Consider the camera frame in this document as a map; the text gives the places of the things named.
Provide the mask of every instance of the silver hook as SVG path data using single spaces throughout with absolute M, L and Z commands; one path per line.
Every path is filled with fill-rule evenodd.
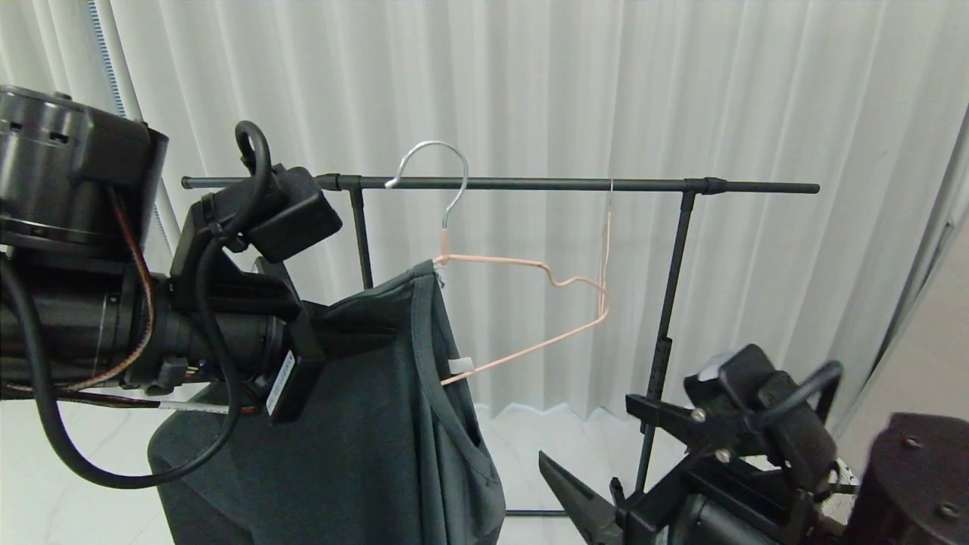
M 415 145 L 414 147 L 411 148 L 410 151 L 407 152 L 406 155 L 404 155 L 404 158 L 400 160 L 400 166 L 397 167 L 397 176 L 394 176 L 393 178 L 387 180 L 387 182 L 384 184 L 384 187 L 388 189 L 392 189 L 395 185 L 400 183 L 400 178 L 404 175 L 404 167 L 407 166 L 407 162 L 411 160 L 411 157 L 415 153 L 417 153 L 419 149 L 423 147 L 428 147 L 429 145 L 442 145 L 447 149 L 453 151 L 454 154 L 461 159 L 461 167 L 464 168 L 464 173 L 461 176 L 461 188 L 457 190 L 457 195 L 454 196 L 454 199 L 451 201 L 451 203 L 446 208 L 444 208 L 444 219 L 441 220 L 441 228 L 447 229 L 448 216 L 451 215 L 451 209 L 454 208 L 454 205 L 457 204 L 457 201 L 459 201 L 461 199 L 461 196 L 464 195 L 464 190 L 468 188 L 468 160 L 464 157 L 464 154 L 461 153 L 460 150 L 458 150 L 456 147 L 446 142 L 441 142 L 438 140 L 426 140 L 424 142 L 421 142 Z

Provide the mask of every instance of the bolt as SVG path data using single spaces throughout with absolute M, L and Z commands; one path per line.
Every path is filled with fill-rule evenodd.
M 949 501 L 943 501 L 935 508 L 935 514 L 947 521 L 954 521 L 962 515 L 962 509 Z

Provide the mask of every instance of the pink hanger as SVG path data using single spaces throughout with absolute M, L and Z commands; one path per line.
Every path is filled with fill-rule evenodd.
M 460 151 L 458 151 L 458 149 L 456 147 L 454 147 L 454 146 L 452 146 L 450 144 L 444 143 L 444 142 L 439 142 L 439 141 L 425 141 L 425 142 L 421 142 L 421 143 L 415 145 L 410 151 L 407 152 L 406 155 L 404 155 L 404 158 L 401 159 L 400 166 L 397 168 L 397 176 L 394 176 L 393 179 L 389 180 L 385 184 L 385 187 L 387 187 L 387 188 L 393 188 L 400 181 L 400 177 L 403 176 L 403 173 L 404 173 L 404 167 L 407 166 L 407 162 L 410 161 L 410 159 L 414 155 L 414 153 L 416 153 L 419 149 L 421 149 L 423 147 L 427 147 L 429 145 L 442 145 L 442 146 L 446 147 L 447 149 L 450 149 L 451 151 L 454 152 L 455 155 L 457 155 L 461 159 L 461 164 L 464 167 L 464 173 L 463 173 L 463 176 L 462 176 L 462 179 L 461 179 L 461 188 L 457 191 L 457 195 L 454 197 L 454 199 L 451 201 L 451 203 L 445 208 L 445 211 L 444 211 L 444 219 L 443 219 L 442 225 L 441 225 L 441 255 L 439 255 L 438 257 L 434 258 L 434 264 L 435 265 L 445 266 L 450 261 L 463 261 L 463 262 L 466 262 L 466 263 L 497 263 L 497 264 L 505 264 L 505 265 L 522 265 L 524 267 L 534 267 L 536 269 L 541 269 L 541 270 L 545 271 L 546 272 L 546 276 L 548 277 L 548 281 L 553 286 L 555 286 L 555 287 L 563 287 L 563 286 L 568 286 L 569 284 L 572 284 L 572 283 L 575 283 L 575 282 L 581 282 L 581 283 L 588 284 L 588 285 L 596 288 L 599 291 L 599 293 L 600 293 L 600 298 L 599 298 L 599 312 L 598 312 L 598 316 L 596 317 L 595 320 L 592 320 L 591 322 L 588 322 L 586 324 L 583 324 L 583 325 L 581 325 L 581 326 L 579 326 L 579 327 L 577 327 L 577 328 L 575 328 L 575 329 L 573 329 L 573 330 L 571 330 L 569 332 L 566 332 L 566 333 L 564 333 L 562 335 L 559 335 L 557 337 L 553 337 L 553 338 L 550 338 L 548 340 L 544 340 L 544 341 L 542 341 L 542 342 L 540 342 L 538 344 L 535 344 L 533 346 L 529 346 L 528 348 L 525 348 L 523 350 L 519 350 L 519 351 L 517 351 L 514 354 L 511 354 L 509 356 L 505 356 L 504 358 L 500 358 L 500 359 L 495 360 L 495 361 L 493 361 L 493 362 L 491 362 L 489 364 L 485 364 L 485 365 L 480 366 L 478 368 L 475 368 L 473 370 L 466 371 L 466 372 L 459 373 L 459 374 L 456 374 L 454 376 L 448 377 L 448 378 L 442 380 L 441 381 L 441 384 L 442 385 L 448 385 L 448 384 L 451 384 L 452 382 L 456 382 L 458 380 L 465 379 L 465 378 L 471 376 L 472 374 L 479 373 L 479 372 L 481 372 L 481 371 L 483 371 L 485 369 L 491 369 L 491 368 L 500 366 L 502 364 L 506 364 L 506 363 L 508 363 L 509 361 L 511 361 L 511 360 L 513 360 L 515 358 L 519 358 L 519 357 L 524 356 L 526 354 L 530 354 L 530 353 L 532 353 L 532 352 L 534 352 L 536 350 L 540 350 L 542 348 L 545 348 L 546 346 L 549 346 L 551 344 L 554 344 L 555 342 L 558 342 L 560 340 L 563 340 L 563 339 L 565 339 L 567 337 L 571 337 L 571 336 L 573 336 L 575 334 L 578 334 L 578 333 L 583 332 L 583 331 L 585 331 L 585 330 L 587 330 L 589 328 L 593 328 L 593 327 L 601 324 L 603 322 L 603 320 L 606 319 L 606 316 L 609 315 L 609 311 L 610 311 L 609 291 L 607 291 L 606 288 L 603 287 L 602 284 L 593 282 L 592 280 L 590 280 L 588 278 L 585 278 L 583 276 L 573 276 L 572 278 L 569 278 L 568 280 L 559 282 L 559 281 L 555 280 L 555 277 L 552 275 L 551 268 L 547 264 L 542 263 L 540 261 L 531 261 L 531 260 L 527 260 L 527 259 L 517 259 L 517 258 L 511 258 L 511 257 L 490 257 L 490 256 L 483 256 L 483 255 L 460 255 L 460 254 L 452 254 L 452 253 L 449 252 L 449 250 L 448 250 L 448 216 L 451 215 L 452 208 L 454 208 L 454 205 L 457 204 L 457 201 L 460 200 L 461 196 L 464 194 L 464 191 L 468 187 L 468 161 L 467 161 L 467 159 L 465 159 L 464 154 L 462 154 Z M 609 252 L 608 251 L 608 247 L 609 247 L 609 229 L 607 229 L 607 235 L 606 235 L 606 248 L 607 248 L 606 252 L 607 252 L 607 255 L 608 255 L 608 252 Z

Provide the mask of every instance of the floor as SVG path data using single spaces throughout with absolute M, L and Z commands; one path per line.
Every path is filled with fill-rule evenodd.
M 636 480 L 641 435 L 638 421 L 595 412 L 583 422 L 561 406 L 546 413 L 511 407 L 491 418 L 479 407 L 483 433 L 505 487 L 510 509 L 557 509 L 538 471 L 544 450 L 604 497 L 612 476 L 627 490 Z M 66 424 L 78 448 L 117 472 L 147 470 L 144 445 L 166 413 L 71 405 Z M 36 408 L 3 403 L 0 410 L 0 544 L 171 545 L 153 491 L 113 491 L 80 481 L 50 451 Z M 658 438 L 649 481 L 672 467 L 681 453 L 668 436 Z M 500 543 L 581 544 L 568 519 L 509 518 Z

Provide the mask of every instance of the clothing rack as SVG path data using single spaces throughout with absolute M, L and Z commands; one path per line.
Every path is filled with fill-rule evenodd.
M 357 232 L 357 249 L 360 260 L 360 273 L 363 287 L 373 287 L 373 271 L 370 266 L 370 245 L 366 234 L 366 217 L 363 211 L 363 190 L 384 189 L 389 179 L 387 176 L 355 176 L 328 174 L 314 178 L 322 189 L 328 191 L 348 191 L 350 203 L 354 213 L 354 227 Z M 186 189 L 222 188 L 238 181 L 229 177 L 184 177 L 182 186 Z M 410 177 L 405 176 L 394 189 L 459 189 L 460 177 Z M 676 297 L 676 285 L 679 281 L 679 270 L 683 263 L 683 250 L 686 247 L 686 235 L 690 228 L 690 215 L 693 204 L 698 195 L 716 195 L 719 193 L 799 193 L 813 194 L 821 190 L 816 183 L 780 183 L 759 181 L 726 181 L 717 177 L 684 178 L 684 179 L 623 179 L 623 178 L 553 178 L 553 177 L 470 177 L 468 190 L 510 190 L 510 191 L 633 191 L 633 192 L 676 192 L 681 193 L 679 204 L 679 221 L 676 225 L 676 235 L 673 242 L 672 257 L 670 259 L 670 274 L 667 277 L 666 294 L 663 298 L 663 310 L 660 314 L 659 331 L 656 334 L 656 346 L 653 350 L 653 361 L 649 371 L 649 381 L 646 386 L 646 397 L 659 400 L 663 396 L 663 385 L 666 382 L 667 369 L 670 365 L 672 339 L 670 338 L 670 319 L 672 317 L 673 300 Z M 646 471 L 656 436 L 656 428 L 641 426 L 642 449 L 640 452 L 640 467 L 636 475 L 636 491 L 644 492 Z M 621 489 L 613 488 L 613 495 L 621 495 Z M 509 510 L 509 516 L 567 516 L 562 510 L 520 509 Z

